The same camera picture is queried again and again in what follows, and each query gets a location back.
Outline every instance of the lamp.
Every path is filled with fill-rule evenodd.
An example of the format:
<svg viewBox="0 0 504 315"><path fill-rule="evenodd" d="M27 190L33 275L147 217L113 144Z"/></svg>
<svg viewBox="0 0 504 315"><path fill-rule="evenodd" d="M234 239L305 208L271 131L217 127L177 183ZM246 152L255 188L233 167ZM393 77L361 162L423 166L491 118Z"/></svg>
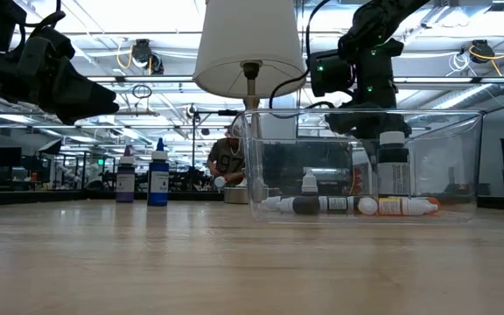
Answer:
<svg viewBox="0 0 504 315"><path fill-rule="evenodd" d="M274 88L304 72L291 0L208 0L193 75L213 95L245 99L258 107ZM276 96L305 84L288 84Z"/></svg>

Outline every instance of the man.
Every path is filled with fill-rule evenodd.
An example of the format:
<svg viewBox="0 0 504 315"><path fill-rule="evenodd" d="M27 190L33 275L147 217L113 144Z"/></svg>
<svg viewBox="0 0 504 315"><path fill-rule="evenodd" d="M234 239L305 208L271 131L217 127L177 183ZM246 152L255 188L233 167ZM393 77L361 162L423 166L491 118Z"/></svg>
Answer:
<svg viewBox="0 0 504 315"><path fill-rule="evenodd" d="M213 145L207 167L215 177L224 177L227 186L236 186L244 179L244 152L239 139L231 137L229 133L225 136Z"/></svg>

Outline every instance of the ceiling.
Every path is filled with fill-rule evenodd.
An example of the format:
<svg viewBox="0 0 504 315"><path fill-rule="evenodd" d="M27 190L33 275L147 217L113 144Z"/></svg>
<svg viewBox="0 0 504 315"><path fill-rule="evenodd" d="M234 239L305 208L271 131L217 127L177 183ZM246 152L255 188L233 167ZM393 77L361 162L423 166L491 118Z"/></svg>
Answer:
<svg viewBox="0 0 504 315"><path fill-rule="evenodd" d="M55 10L54 0L15 0L28 12L28 22L36 23ZM319 1L306 1L304 10L297 10L297 31L301 30L308 20L313 5ZM355 1L333 1L317 13L311 23L311 49L313 52L335 49L338 38L351 26L353 14L362 3ZM474 39L486 39L497 55L504 55L504 1L459 1L460 6L434 7L429 3L412 14L398 28L394 37L405 43L403 55L394 58L395 77L442 77L498 76L491 62L486 64L466 63L467 53L456 56L461 47L466 50ZM120 115L96 117L83 125L133 125L156 126L156 129L133 128L71 130L59 129L59 121L51 115L31 116L31 122L18 122L0 116L0 123L44 124L56 126L54 136L76 135L95 139L98 144L137 144L138 154L146 155L145 143L155 143L159 137L165 139L173 153L173 158L189 162L192 151L192 125L186 114L190 105L197 110L217 111L221 109L243 110L242 100L228 99L201 91L191 77L196 64L200 32L205 16L205 0L62 0L62 10L66 18L57 25L57 30L67 35L76 50L72 62L78 72L89 77L108 76L110 82L102 85L118 93L116 101L121 106ZM425 18L434 18L429 28L421 27ZM16 45L19 34L14 38ZM147 83L153 94L149 99L139 100L132 94L135 85L116 83L112 76L145 75L144 71L133 65L123 68L129 61L129 48L136 39L149 39L154 53L164 63L163 78L168 82ZM500 70L504 72L504 58L497 60ZM439 104L439 97L454 97L465 92L469 87L444 84L398 84L396 96L398 107L402 109L455 109L456 102ZM490 91L489 96L479 99L466 109L494 109L504 104L504 88ZM349 96L342 93L329 94L325 98L315 98L308 85L298 93L287 95L276 100L276 105L294 107L308 106L313 102L327 100L334 104L348 102ZM28 104L10 107L0 100L4 111L33 111ZM233 117L218 115L201 115L201 128L209 127L209 134L202 135L200 130L196 138L202 147L199 148L198 162L205 161L208 148L215 139L223 137L225 126ZM305 127L320 126L320 122L301 122ZM318 129L302 129L300 133L320 132ZM88 146L92 143L68 140L72 144Z"/></svg>

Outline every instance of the table surface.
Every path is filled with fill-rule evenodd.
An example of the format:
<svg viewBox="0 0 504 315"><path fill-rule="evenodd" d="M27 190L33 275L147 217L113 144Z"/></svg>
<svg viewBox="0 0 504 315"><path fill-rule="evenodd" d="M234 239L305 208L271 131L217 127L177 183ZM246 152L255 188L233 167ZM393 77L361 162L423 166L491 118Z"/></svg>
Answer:
<svg viewBox="0 0 504 315"><path fill-rule="evenodd" d="M504 315L504 211L280 225L246 206L0 206L0 314Z"/></svg>

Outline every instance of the clear plastic bin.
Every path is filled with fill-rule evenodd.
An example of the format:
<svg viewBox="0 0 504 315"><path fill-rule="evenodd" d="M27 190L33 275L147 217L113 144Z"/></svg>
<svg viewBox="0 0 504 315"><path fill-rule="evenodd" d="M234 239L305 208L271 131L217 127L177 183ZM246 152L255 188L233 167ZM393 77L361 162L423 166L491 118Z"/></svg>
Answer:
<svg viewBox="0 0 504 315"><path fill-rule="evenodd" d="M338 126L351 132L333 132L328 120L333 130ZM461 222L476 211L481 123L482 114L475 111L256 109L241 113L231 132L243 140L249 205L257 220ZM404 144L409 150L409 193L399 199L379 195L379 180L387 180L378 174L379 135L384 128L406 126L411 129ZM303 177L309 169L316 177L317 197L332 198L333 209L322 201L320 209L307 213L285 208L281 200L305 196ZM361 211L361 198L374 200L376 213ZM350 201L339 209L335 203L340 199ZM407 209L407 203L416 199L437 205L438 211L421 215L384 211L385 202L402 200L399 207Z"/></svg>

